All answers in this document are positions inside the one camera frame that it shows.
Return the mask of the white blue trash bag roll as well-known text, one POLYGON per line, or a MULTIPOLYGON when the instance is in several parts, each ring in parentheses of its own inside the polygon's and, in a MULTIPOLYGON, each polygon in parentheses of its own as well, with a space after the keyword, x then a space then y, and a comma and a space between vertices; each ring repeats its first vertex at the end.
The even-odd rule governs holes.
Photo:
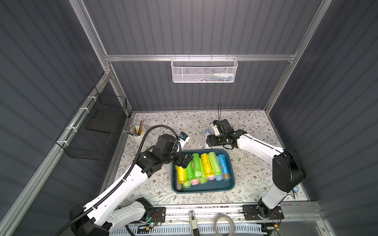
POLYGON ((206 129, 205 132, 204 132, 204 141, 206 142, 208 136, 211 135, 211 130, 209 129, 206 129))

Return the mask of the yellow trash bag roll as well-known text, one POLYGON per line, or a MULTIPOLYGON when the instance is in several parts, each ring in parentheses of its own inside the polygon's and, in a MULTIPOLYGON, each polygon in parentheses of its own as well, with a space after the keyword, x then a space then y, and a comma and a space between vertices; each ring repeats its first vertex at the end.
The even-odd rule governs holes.
POLYGON ((186 177, 186 170, 183 167, 176 167, 177 171, 177 180, 179 184, 184 184, 187 182, 187 177, 186 177))
POLYGON ((209 178, 210 176, 213 175, 209 156, 208 156, 207 153, 203 153, 203 154, 200 155, 200 158, 201 158, 201 163, 202 163, 202 167, 203 167, 203 170, 204 170, 204 174, 205 174, 206 178, 209 178))

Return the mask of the bright green trash bag roll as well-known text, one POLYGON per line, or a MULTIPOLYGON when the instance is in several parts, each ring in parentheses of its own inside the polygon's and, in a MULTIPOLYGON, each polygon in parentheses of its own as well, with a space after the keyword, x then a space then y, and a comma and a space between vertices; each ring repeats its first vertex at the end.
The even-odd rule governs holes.
POLYGON ((193 162, 191 161, 187 168, 185 169, 186 171, 186 179, 187 181, 191 182, 195 178, 194 170, 193 170, 193 162))

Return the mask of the dark green trash bag roll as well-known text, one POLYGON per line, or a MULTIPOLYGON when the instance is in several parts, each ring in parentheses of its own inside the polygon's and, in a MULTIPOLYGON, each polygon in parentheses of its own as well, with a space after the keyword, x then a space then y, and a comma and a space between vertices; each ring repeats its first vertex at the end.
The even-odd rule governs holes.
POLYGON ((196 179, 202 178, 201 160, 198 153, 193 153, 193 170, 196 179))

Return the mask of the light green trash bag roll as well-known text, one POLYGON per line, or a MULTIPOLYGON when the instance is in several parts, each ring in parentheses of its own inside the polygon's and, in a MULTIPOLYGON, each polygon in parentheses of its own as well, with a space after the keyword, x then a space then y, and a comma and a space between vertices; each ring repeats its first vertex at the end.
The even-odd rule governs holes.
POLYGON ((222 175, 222 170, 215 152, 208 153, 211 168, 215 176, 222 175))

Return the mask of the pink trash bag roll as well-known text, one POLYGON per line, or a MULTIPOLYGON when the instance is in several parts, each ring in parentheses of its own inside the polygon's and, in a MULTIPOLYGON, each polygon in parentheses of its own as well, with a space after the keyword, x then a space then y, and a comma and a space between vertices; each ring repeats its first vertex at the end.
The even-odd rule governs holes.
POLYGON ((212 180, 215 180, 216 179, 216 176, 215 175, 211 175, 207 178, 208 181, 212 181, 212 180))
POLYGON ((199 184, 199 180, 198 179, 194 179, 191 181, 191 185, 198 185, 199 184))

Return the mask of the grey trash bag roll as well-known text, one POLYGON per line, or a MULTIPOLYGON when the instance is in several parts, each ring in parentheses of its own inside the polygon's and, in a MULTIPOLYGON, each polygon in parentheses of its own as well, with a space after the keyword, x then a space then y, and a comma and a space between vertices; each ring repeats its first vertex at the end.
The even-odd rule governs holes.
POLYGON ((175 190, 177 191, 177 192, 182 192, 183 191, 183 184, 182 183, 176 183, 175 184, 175 190))

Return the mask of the pale green trash bag roll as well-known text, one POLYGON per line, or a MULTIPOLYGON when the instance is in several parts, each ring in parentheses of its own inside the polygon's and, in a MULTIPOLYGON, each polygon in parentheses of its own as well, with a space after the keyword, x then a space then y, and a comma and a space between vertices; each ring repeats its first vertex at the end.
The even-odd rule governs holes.
POLYGON ((206 176, 204 176, 204 177, 202 177, 202 178, 199 179, 199 183, 200 183, 200 184, 204 184, 204 183, 206 183, 207 181, 208 181, 208 179, 207 179, 206 176))

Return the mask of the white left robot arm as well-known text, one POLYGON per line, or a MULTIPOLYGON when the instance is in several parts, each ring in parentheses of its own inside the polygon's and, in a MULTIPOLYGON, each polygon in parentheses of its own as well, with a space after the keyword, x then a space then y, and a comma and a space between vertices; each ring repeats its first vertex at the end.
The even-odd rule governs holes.
POLYGON ((58 230, 57 236, 68 228, 76 236, 108 236, 111 231, 146 217, 147 212, 152 210, 152 205, 144 198, 120 210, 117 210, 117 206, 163 165, 173 163, 186 168, 194 158, 191 154, 182 152, 190 139, 185 132, 162 134, 156 145, 143 151, 146 138, 156 128, 157 125, 144 132, 132 164, 121 177, 92 201, 84 206, 76 205, 70 210, 70 221, 58 230))

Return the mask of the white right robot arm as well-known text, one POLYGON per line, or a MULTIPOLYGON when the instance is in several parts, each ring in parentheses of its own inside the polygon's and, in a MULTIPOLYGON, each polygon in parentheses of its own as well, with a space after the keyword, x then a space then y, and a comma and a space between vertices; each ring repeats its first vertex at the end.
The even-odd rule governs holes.
POLYGON ((212 125, 214 134, 207 136, 208 146, 230 145, 232 148, 248 151, 271 165, 273 183, 259 199, 253 214, 260 219, 272 219, 280 209, 282 200, 307 176, 297 152, 270 145, 244 130, 234 130, 226 119, 215 120, 212 125))

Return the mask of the teal plastic storage box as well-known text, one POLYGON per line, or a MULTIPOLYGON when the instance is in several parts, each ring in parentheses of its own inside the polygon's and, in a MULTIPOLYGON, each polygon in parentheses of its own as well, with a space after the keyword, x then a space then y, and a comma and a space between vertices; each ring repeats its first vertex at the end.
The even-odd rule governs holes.
POLYGON ((215 154, 218 156, 220 154, 223 154, 225 156, 225 161, 229 170, 230 174, 230 180, 229 181, 207 181, 204 184, 198 184, 198 185, 192 185, 190 188, 184 188, 183 190, 177 190, 176 186, 176 179, 177 179, 177 173, 175 170, 175 164, 171 164, 171 187, 172 190, 178 194, 193 194, 193 193, 208 193, 208 192, 225 192, 230 191, 235 187, 235 175, 231 163, 231 159, 229 156, 229 153, 225 151, 224 149, 193 149, 193 150, 186 150, 182 151, 183 154, 192 154, 192 153, 209 153, 211 151, 214 151, 215 154))

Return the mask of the white pen cup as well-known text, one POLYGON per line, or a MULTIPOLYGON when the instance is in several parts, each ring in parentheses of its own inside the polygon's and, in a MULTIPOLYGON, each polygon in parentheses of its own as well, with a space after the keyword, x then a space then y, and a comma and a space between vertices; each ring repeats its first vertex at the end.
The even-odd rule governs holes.
POLYGON ((130 125, 130 129, 124 132, 131 136, 137 146, 140 146, 146 132, 144 120, 141 120, 137 125, 130 125))

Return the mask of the grey handheld device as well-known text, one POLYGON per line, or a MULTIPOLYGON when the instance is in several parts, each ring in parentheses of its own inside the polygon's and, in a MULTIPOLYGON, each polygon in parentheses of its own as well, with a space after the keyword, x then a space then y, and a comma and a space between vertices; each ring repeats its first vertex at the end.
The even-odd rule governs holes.
POLYGON ((192 235, 193 236, 200 236, 200 232, 199 232, 199 229, 198 229, 198 223, 197 223, 197 220, 196 220, 196 217, 195 217, 194 210, 190 210, 188 212, 188 216, 189 216, 189 220, 190 220, 192 235))

